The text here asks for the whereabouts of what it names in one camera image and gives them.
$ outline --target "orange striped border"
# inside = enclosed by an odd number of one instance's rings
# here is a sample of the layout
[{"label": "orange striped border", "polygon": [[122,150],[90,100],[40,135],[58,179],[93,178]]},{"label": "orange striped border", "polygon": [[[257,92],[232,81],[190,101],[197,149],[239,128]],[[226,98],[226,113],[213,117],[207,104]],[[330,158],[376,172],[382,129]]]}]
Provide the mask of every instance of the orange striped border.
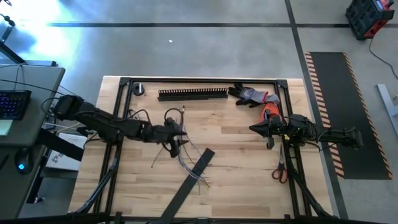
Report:
[{"label": "orange striped border", "polygon": [[369,115],[369,111],[368,111],[368,109],[367,109],[367,107],[366,107],[365,101],[363,100],[363,96],[362,96],[361,90],[359,89],[358,83],[357,83],[356,78],[355,78],[355,75],[354,75],[353,66],[352,66],[351,63],[349,62],[347,54],[346,54],[346,53],[343,53],[343,55],[344,55],[344,58],[346,59],[347,66],[348,66],[348,70],[349,70],[351,76],[353,77],[353,81],[354,81],[354,84],[355,84],[355,87],[356,87],[356,91],[358,92],[359,99],[361,99],[361,103],[362,103],[362,106],[363,106],[363,110],[365,110],[366,117],[368,117],[369,124],[371,125],[371,129],[372,129],[374,138],[376,139],[377,145],[378,145],[378,147],[379,147],[380,155],[381,155],[381,157],[383,158],[384,165],[386,166],[386,169],[387,169],[387,172],[388,172],[388,176],[390,177],[390,179],[392,179],[392,172],[391,172],[390,165],[389,165],[388,162],[387,162],[387,158],[386,158],[386,155],[385,155],[385,153],[384,153],[384,150],[383,150],[383,148],[382,148],[382,146],[381,146],[381,143],[380,143],[380,140],[379,140],[379,136],[377,135],[377,132],[376,132],[376,128],[374,128],[372,119],[371,119],[371,117],[370,117],[370,115]]},{"label": "orange striped border", "polygon": [[[305,52],[305,60],[307,61],[308,71],[310,72],[310,79],[312,83],[313,90],[315,92],[315,98],[317,99],[317,105],[319,113],[321,114],[322,125],[324,128],[330,128],[330,120],[328,116],[328,111],[326,109],[325,100],[323,99],[322,89],[318,81],[317,71],[315,65],[313,64],[312,56],[310,52]],[[341,163],[340,155],[336,145],[328,142],[331,158],[333,160],[333,165],[338,177],[344,178],[343,164]]]}]

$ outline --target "black metal frame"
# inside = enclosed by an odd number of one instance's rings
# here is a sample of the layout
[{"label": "black metal frame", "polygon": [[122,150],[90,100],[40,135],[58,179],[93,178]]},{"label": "black metal frame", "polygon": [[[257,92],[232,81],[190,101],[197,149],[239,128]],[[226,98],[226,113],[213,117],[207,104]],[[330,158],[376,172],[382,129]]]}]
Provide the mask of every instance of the black metal frame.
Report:
[{"label": "black metal frame", "polygon": [[[287,115],[290,116],[293,113],[292,109],[292,104],[290,102],[290,95],[289,95],[289,89],[288,89],[288,84],[287,80],[263,80],[263,79],[250,79],[250,80],[245,80],[245,79],[229,79],[229,78],[133,78],[133,77],[122,77],[119,81],[119,89],[118,89],[118,94],[116,97],[116,102],[115,102],[115,107],[113,114],[117,115],[119,113],[120,109],[120,104],[121,104],[121,97],[122,93],[124,90],[124,87],[127,86],[127,95],[126,95],[126,102],[124,105],[124,112],[123,112],[123,118],[127,117],[128,114],[128,109],[129,109],[129,104],[132,98],[131,94],[131,87],[134,82],[169,82],[169,83],[236,83],[240,82],[245,84],[264,84],[264,85],[273,85],[275,94],[280,97],[280,89],[282,89],[284,96],[285,96],[285,103],[287,106]],[[279,105],[279,109],[281,112],[281,115],[284,115],[283,108],[281,105]],[[287,141],[283,138],[283,143],[285,146],[287,146]],[[111,146],[107,145],[106,146],[106,151],[104,154],[104,160],[101,168],[101,175],[100,175],[100,180],[104,177],[108,164],[109,164],[109,159],[110,159],[110,154],[111,154]],[[115,153],[115,158],[118,158],[118,161],[120,159],[121,155],[121,148],[122,145],[117,145],[116,148],[116,153]],[[305,175],[304,175],[304,169],[302,165],[302,160],[301,160],[301,155],[300,155],[300,149],[298,147],[295,147],[295,158],[297,161],[297,172],[299,177],[302,179],[304,185],[305,185]],[[291,158],[292,156],[290,155],[289,150],[285,150],[285,158]],[[109,185],[109,190],[108,190],[108,198],[106,201],[106,208],[105,212],[106,213],[111,213],[111,206],[113,202],[113,195],[116,187],[116,176],[117,176],[117,168],[119,166],[119,163],[116,165],[116,173],[111,179],[111,183]],[[296,193],[296,188],[295,188],[295,180],[293,177],[292,171],[289,171],[288,169],[288,178],[289,178],[289,189],[290,189],[290,196],[292,199],[292,207],[293,207],[293,212],[294,212],[294,217],[298,217],[300,215],[300,209],[299,209],[299,203],[298,203],[298,198],[297,198],[297,193]],[[306,216],[311,215],[311,208],[310,204],[306,198],[306,195],[303,194],[303,203],[304,203],[304,208],[305,208],[305,214]],[[98,197],[95,205],[94,205],[94,210],[93,212],[99,212],[100,209],[100,204],[101,204],[101,195]],[[125,217],[123,216],[124,221],[148,221],[148,220],[158,220],[159,217]],[[232,220],[238,220],[240,223],[242,222],[249,222],[253,223],[256,222],[256,219],[212,219],[214,221],[232,221]],[[283,219],[258,219],[258,222],[262,223],[274,223],[275,221],[281,221]]]},{"label": "black metal frame", "polygon": [[[134,82],[175,82],[175,83],[235,83],[235,82],[240,82],[243,84],[264,84],[264,85],[273,85],[275,93],[280,97],[280,89],[282,89],[284,96],[285,96],[285,102],[287,106],[287,114],[290,116],[293,111],[292,111],[292,105],[290,102],[290,95],[289,95],[289,89],[287,86],[287,80],[241,80],[241,79],[227,79],[227,78],[128,78],[128,77],[123,77],[120,79],[119,82],[119,90],[118,94],[116,97],[116,103],[115,103],[115,108],[114,108],[114,114],[118,114],[119,112],[119,107],[121,103],[121,97],[123,94],[124,87],[127,85],[127,94],[126,94],[126,103],[124,106],[124,111],[123,111],[123,118],[126,118],[129,112],[129,105],[130,101],[132,98],[132,85]],[[280,113],[283,115],[283,109],[282,106],[279,105]],[[337,217],[333,217],[329,214],[327,214],[326,211],[322,209],[322,206],[317,203],[315,197],[311,194],[309,189],[307,188],[305,184],[305,176],[304,176],[304,171],[302,168],[302,161],[301,161],[301,155],[300,155],[300,148],[297,145],[293,145],[293,149],[295,152],[295,157],[297,161],[297,167],[298,169],[296,170],[292,159],[290,155],[290,147],[289,144],[291,142],[288,142],[284,137],[282,137],[283,143],[284,143],[284,152],[285,152],[285,158],[286,158],[286,164],[287,164],[287,173],[288,173],[288,178],[289,178],[289,188],[290,188],[290,194],[292,196],[292,207],[293,207],[293,213],[294,213],[294,218],[290,218],[290,215],[285,215],[284,218],[173,218],[170,223],[178,223],[178,224],[183,224],[183,223],[196,223],[196,224],[212,224],[212,223],[222,223],[222,224],[238,224],[238,223],[291,223],[291,224],[301,224],[301,223],[306,223],[306,224],[315,224],[315,223],[352,223],[352,224],[374,224],[371,222],[362,222],[362,221],[355,221],[355,220],[346,220],[346,219],[339,219]],[[120,156],[121,156],[121,150],[122,150],[122,144],[118,144],[116,146],[116,152],[115,152],[115,158],[112,164],[112,168],[107,170],[108,164],[109,164],[109,157],[110,157],[110,151],[112,150],[112,146],[107,146],[107,150],[105,151],[105,157],[103,161],[103,166],[101,170],[102,177],[99,180],[99,187],[96,188],[96,191],[93,193],[96,196],[99,196],[98,200],[96,201],[96,206],[97,209],[100,207],[100,198],[101,198],[101,191],[103,187],[106,185],[108,180],[111,178],[111,183],[109,185],[109,191],[108,191],[108,198],[106,201],[106,211],[105,212],[98,212],[95,211],[93,213],[87,213],[90,207],[85,207],[83,206],[79,210],[77,210],[74,213],[66,214],[66,215],[58,215],[58,216],[53,216],[53,217],[35,217],[35,218],[21,218],[21,219],[14,219],[14,220],[3,220],[2,222],[4,223],[99,223],[99,222],[106,222],[109,223],[113,221],[115,224],[121,224],[124,222],[128,221],[135,221],[135,222],[154,222],[154,223],[159,223],[159,224],[168,224],[168,223],[162,223],[160,220],[160,217],[124,217],[122,216],[121,212],[116,212],[115,216],[110,215],[111,214],[111,207],[112,207],[112,202],[113,202],[113,195],[114,195],[114,190],[116,187],[116,178],[117,178],[117,170],[118,170],[118,165],[120,161]],[[299,210],[299,204],[297,200],[297,194],[295,190],[295,183],[299,186],[299,188],[302,190],[303,193],[303,202],[305,204],[305,216],[300,214]],[[317,213],[318,217],[312,217],[310,213],[310,205],[313,207],[314,211]]]}]

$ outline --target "wooden table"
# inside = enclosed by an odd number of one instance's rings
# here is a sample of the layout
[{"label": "wooden table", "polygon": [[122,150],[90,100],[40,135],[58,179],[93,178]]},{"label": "wooden table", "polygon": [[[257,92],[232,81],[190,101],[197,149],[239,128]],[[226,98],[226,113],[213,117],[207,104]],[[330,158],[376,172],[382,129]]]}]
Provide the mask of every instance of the wooden table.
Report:
[{"label": "wooden table", "polygon": [[[97,107],[113,112],[120,77],[104,77]],[[301,79],[287,79],[294,113],[311,117],[305,87]],[[176,217],[211,218],[283,218],[291,214],[289,185],[272,179],[271,172],[279,159],[280,138],[275,138],[273,150],[266,149],[267,139],[250,131],[249,125],[259,122],[261,107],[236,106],[236,98],[227,100],[158,102],[157,91],[178,88],[219,88],[227,84],[214,83],[143,83],[145,96],[133,96],[130,108],[146,109],[153,124],[162,124],[169,108],[185,105],[184,123],[189,138],[203,152],[206,147],[216,152],[203,176],[210,188],[201,185],[191,191]],[[273,93],[273,86],[250,85],[257,90]],[[169,113],[178,118],[177,113]],[[187,151],[194,162],[200,157],[190,144]],[[98,184],[105,144],[87,144],[73,192],[70,211],[76,210]],[[114,193],[112,213],[124,216],[159,217],[181,186],[187,173],[176,159],[163,150],[153,168],[160,145],[131,141],[125,138]],[[302,161],[307,186],[323,208],[331,211],[330,198],[318,149],[302,147]],[[101,203],[104,211],[108,188]],[[304,211],[298,190],[300,211]]]}]

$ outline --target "concrete floor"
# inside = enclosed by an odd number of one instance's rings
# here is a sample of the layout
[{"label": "concrete floor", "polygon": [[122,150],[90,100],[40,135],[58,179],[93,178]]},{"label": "concrete floor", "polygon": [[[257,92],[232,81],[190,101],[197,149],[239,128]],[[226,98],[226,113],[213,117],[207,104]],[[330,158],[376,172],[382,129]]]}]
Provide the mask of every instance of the concrete floor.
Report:
[{"label": "concrete floor", "polygon": [[[341,24],[347,0],[290,0],[298,24]],[[6,44],[29,60],[55,60],[67,72],[62,85],[95,102],[104,75],[303,78],[291,28],[280,27],[50,27],[44,22],[289,23],[277,0],[48,0],[15,1],[18,26]],[[398,24],[398,16],[391,21]],[[349,29],[299,28],[304,51],[346,52],[392,172],[398,174],[397,135],[375,85],[398,94],[388,66]],[[398,69],[398,28],[385,28],[373,50]],[[67,212],[72,179],[47,179],[46,201],[21,216]],[[396,223],[398,181],[340,180],[353,220]]]}]

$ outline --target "black tape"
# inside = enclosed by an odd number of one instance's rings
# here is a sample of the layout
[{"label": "black tape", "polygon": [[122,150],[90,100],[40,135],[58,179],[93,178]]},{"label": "black tape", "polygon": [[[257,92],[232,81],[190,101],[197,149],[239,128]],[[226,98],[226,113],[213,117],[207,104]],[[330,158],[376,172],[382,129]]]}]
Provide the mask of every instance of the black tape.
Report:
[{"label": "black tape", "polygon": [[[206,166],[211,161],[211,158],[214,156],[214,152],[211,149],[206,149],[205,152],[201,155],[198,162],[195,164],[192,171],[197,175],[201,176]],[[174,198],[171,200],[167,208],[164,210],[162,216],[160,217],[159,223],[169,224],[172,222],[175,214],[177,214],[181,205],[184,203],[185,199],[188,197],[192,188],[195,186],[198,180],[193,178],[191,175],[185,179],[184,183],[181,185],[177,193],[174,195]]]}]

